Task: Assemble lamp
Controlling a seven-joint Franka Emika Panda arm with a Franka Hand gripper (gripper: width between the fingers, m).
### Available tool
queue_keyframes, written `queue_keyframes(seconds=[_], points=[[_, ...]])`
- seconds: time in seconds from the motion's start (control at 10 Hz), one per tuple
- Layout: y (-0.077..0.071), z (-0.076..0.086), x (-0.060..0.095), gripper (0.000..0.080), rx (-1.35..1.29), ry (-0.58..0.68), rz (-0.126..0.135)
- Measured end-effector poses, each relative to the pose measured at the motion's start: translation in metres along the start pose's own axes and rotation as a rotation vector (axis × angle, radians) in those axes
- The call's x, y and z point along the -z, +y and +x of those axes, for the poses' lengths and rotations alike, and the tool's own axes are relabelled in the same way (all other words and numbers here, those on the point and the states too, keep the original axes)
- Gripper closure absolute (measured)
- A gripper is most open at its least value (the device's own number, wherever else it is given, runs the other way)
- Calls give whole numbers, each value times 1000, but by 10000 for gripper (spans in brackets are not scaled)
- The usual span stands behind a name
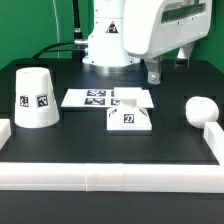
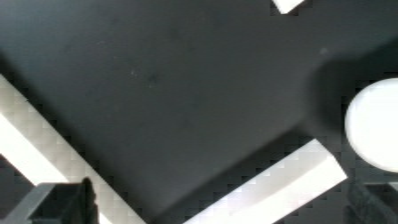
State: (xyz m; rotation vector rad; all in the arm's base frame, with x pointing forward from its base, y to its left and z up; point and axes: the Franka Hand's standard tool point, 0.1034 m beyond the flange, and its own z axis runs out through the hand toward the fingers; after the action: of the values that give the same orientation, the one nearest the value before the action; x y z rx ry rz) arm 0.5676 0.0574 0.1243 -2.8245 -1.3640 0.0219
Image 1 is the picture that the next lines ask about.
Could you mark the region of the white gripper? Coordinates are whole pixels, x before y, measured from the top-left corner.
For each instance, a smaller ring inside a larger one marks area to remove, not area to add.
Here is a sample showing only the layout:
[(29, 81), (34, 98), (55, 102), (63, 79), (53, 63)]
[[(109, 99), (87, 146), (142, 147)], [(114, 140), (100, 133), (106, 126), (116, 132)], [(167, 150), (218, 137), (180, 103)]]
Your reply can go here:
[(148, 82), (159, 84), (162, 71), (157, 56), (180, 47), (175, 68), (186, 70), (194, 47), (191, 42), (208, 34), (211, 14), (212, 0), (126, 0), (124, 48), (129, 55), (149, 59), (145, 62)]

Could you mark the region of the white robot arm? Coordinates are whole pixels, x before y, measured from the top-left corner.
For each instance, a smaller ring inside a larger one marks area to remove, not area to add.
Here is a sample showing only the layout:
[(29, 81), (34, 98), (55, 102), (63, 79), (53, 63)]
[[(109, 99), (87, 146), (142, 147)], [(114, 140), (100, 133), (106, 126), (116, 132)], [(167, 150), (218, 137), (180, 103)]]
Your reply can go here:
[(148, 82), (161, 82), (161, 56), (178, 51), (186, 69), (194, 43), (210, 29), (212, 0), (93, 0), (94, 28), (88, 36), (86, 67), (120, 73), (144, 62)]

